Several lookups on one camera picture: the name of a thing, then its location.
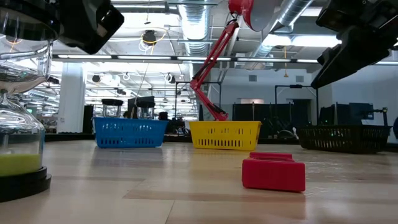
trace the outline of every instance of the ceiling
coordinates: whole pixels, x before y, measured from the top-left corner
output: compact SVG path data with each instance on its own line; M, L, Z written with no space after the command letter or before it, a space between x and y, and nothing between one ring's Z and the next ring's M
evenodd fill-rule
M143 2L141 6L144 6L148 1L115 1L123 4L137 4L137 2ZM209 27L209 44L215 43L220 37L223 27L226 25L226 21L230 19L228 11L228 1L208 1L215 2L215 6L209 6L211 8L211 19ZM320 12L321 7L325 4L326 0L316 0L312 3L310 8L300 17L294 24L294 30L291 34L287 34L290 38L300 35L333 35L329 30L317 27L315 24L316 15ZM148 14L148 13L124 13L125 23L120 28L113 38L98 52L100 55L186 55L185 51L185 40L183 38L183 30L181 28L181 18L176 14ZM145 30L154 30L157 40L159 40L153 49L146 49L142 45L142 34ZM242 24L239 33L238 41L233 45L231 56L239 55L250 55L251 52L255 51L259 44L262 42L264 35L262 32L254 32L248 29L246 24ZM12 47L9 43L2 41L3 46ZM21 42L13 46L13 51L25 51L37 48L41 43L32 44L28 42ZM275 47L271 51L271 55L277 58L309 58L316 59L326 47L309 47L309 46L286 46ZM55 55L75 55L84 54L78 48L70 48L63 45L61 42L56 41L53 46L53 54ZM62 82L62 62L56 61L52 64L52 76L60 82ZM35 68L37 67L34 61L26 62L25 66ZM192 74L190 68L192 66L189 63L115 63L115 62L85 62L85 71L87 72L87 91L86 91L86 104L98 105L97 113L101 113L100 99L107 98L119 98L127 101L128 98L139 96L154 95L157 100L157 112L168 111L174 113L174 95L175 95L175 84L171 84L167 81L169 75L175 77L176 81L190 81ZM264 83L272 83L273 78L284 75L286 66L284 63L274 63L268 70L252 71L256 75L271 74L267 78L259 78L257 83L249 83L245 75L250 72L238 70L234 68L233 63L228 67L227 76L224 79L224 85L263 85ZM300 75L311 77L311 73L319 69L318 65L314 64L288 64L287 69L291 70L291 73L298 72ZM103 77L103 80L117 80L117 83L109 84L106 82L95 83L93 76L99 75ZM142 82L142 90L139 91L140 84ZM284 79L284 82L295 83L295 78ZM123 88L135 88L136 90L126 91L126 95L120 95L116 93L116 90L112 90L117 85L120 89ZM106 88L108 90L99 90L98 87ZM182 94L179 96L177 110L181 116L185 117L196 117L197 116L197 102L195 95L192 91L188 90L189 87L185 86L182 88ZM52 104L53 110L43 110L43 113L52 114L57 112L57 102L59 102L59 91L60 85L51 83L43 83L38 86L33 93L25 94L25 98L30 100L45 99L47 102Z

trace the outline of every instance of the plastic basket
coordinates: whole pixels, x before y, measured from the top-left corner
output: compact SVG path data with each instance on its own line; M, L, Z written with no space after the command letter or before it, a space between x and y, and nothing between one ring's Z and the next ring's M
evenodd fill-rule
M382 151L391 127L373 125L311 126L299 128L304 149L369 154Z
M192 142L199 149L256 149L260 121L190 122Z
M98 147L158 147L168 121L145 119L94 118Z

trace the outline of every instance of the white column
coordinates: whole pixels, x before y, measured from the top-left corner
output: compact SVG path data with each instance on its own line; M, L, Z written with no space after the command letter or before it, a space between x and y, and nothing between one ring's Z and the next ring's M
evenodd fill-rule
M57 132L83 131L86 73L82 63L63 63Z

